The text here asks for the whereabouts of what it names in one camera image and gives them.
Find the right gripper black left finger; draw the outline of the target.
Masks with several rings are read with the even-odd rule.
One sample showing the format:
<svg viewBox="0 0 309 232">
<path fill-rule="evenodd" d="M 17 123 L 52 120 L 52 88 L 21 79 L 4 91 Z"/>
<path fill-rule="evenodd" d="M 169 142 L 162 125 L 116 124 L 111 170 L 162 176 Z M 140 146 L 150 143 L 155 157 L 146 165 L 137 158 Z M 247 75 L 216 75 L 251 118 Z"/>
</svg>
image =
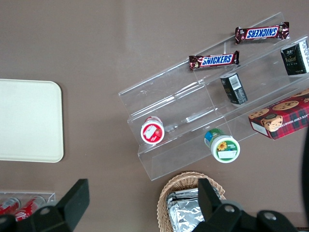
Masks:
<svg viewBox="0 0 309 232">
<path fill-rule="evenodd" d="M 19 232 L 72 232 L 90 203 L 88 179 L 79 179 L 56 205 L 45 205 L 18 222 Z"/>
</svg>

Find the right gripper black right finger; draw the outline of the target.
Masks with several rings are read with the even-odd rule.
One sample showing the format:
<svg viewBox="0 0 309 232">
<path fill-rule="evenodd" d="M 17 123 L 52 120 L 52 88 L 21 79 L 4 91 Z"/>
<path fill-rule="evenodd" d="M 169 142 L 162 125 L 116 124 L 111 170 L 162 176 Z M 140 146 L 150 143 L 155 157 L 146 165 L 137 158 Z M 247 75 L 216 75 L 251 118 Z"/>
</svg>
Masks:
<svg viewBox="0 0 309 232">
<path fill-rule="evenodd" d="M 245 232 L 241 227 L 242 211 L 231 203 L 222 203 L 206 178 L 198 180 L 198 204 L 204 221 L 195 232 Z"/>
</svg>

